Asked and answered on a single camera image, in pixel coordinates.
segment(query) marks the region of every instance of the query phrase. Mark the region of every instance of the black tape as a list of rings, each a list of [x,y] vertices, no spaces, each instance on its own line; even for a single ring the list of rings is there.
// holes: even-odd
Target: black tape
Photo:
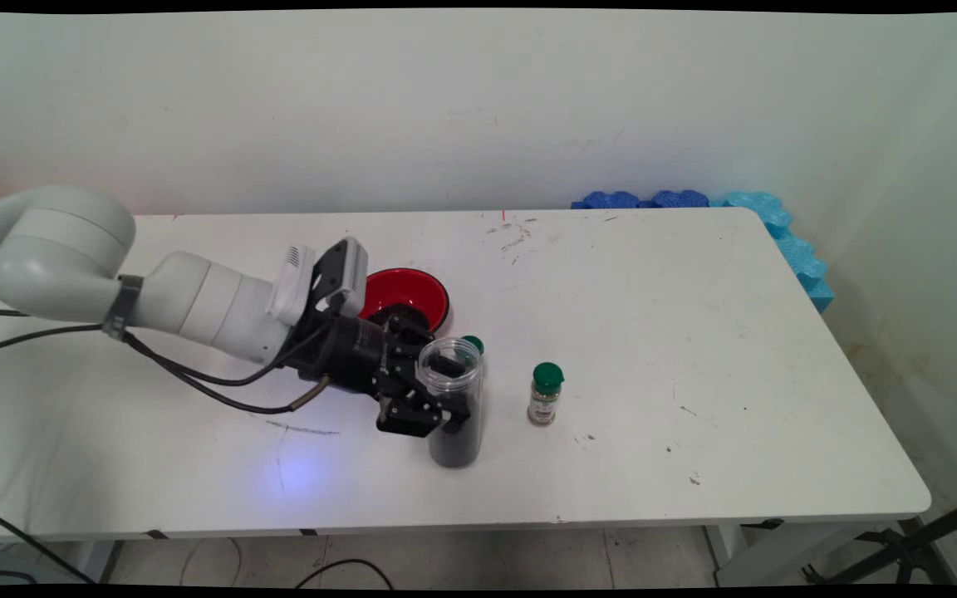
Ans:
[[[120,275],[117,279],[120,280],[120,291],[113,300],[113,306],[110,306],[110,313],[106,314],[106,321],[102,322],[102,332],[109,334],[110,338],[123,341],[128,319],[140,298],[140,291],[143,291],[143,277]]]

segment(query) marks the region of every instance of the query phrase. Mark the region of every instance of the spice jar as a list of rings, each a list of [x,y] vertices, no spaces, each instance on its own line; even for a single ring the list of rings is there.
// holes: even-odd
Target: spice jar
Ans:
[[[531,404],[527,417],[531,424],[548,425],[556,418],[556,404],[563,383],[563,371],[554,363],[540,363],[534,368],[531,382]]]

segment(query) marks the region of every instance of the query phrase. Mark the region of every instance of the table leg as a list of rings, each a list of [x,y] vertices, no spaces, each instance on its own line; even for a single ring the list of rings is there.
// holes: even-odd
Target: table leg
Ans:
[[[84,575],[92,580],[101,581],[109,564],[110,554],[116,542],[112,540],[99,542],[77,542],[66,560],[73,567],[80,569]]]
[[[745,540],[741,526],[723,523],[721,526],[704,526],[704,530],[714,552],[715,569],[726,567],[734,556],[748,550],[748,540]]]
[[[728,563],[719,561],[714,578],[722,587],[776,583],[810,561],[847,544],[863,530],[866,524],[859,522],[783,523],[756,544],[744,549],[737,546],[729,553]],[[734,547],[732,542],[724,540],[728,534],[721,535],[719,544]],[[711,547],[715,556],[719,556],[720,550],[714,546],[713,537]]]

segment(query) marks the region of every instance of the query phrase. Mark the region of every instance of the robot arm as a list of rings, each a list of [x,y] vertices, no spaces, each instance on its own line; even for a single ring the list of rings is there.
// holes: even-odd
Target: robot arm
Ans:
[[[0,199],[0,300],[54,321],[103,322],[121,291],[116,279],[135,239],[135,220],[113,199],[46,186]],[[341,309],[364,303],[367,254],[347,239],[360,268],[356,287],[335,289]],[[265,364],[307,306],[314,253],[290,249],[277,285],[178,251],[143,280],[130,326],[182,336]]]
[[[0,300],[36,317],[103,323],[107,332],[117,321],[160,330],[258,364],[282,355],[281,365],[304,380],[330,379],[375,398],[376,427],[386,432],[426,436],[442,425],[455,433],[470,417],[463,398],[436,399],[415,378],[415,359],[434,339],[424,326],[356,317],[368,268],[356,239],[343,238],[318,261],[311,249],[290,246],[274,284],[184,251],[145,279],[122,281],[117,272],[134,241],[132,215],[99,194],[46,186],[4,197]],[[454,375],[451,367],[442,374]]]

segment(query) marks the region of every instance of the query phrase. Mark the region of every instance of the red bowl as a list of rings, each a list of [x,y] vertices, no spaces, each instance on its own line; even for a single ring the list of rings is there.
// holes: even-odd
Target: red bowl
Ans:
[[[430,322],[430,332],[441,328],[449,314],[449,293],[436,277],[414,268],[391,268],[368,276],[360,318],[370,319],[396,303],[422,311]]]

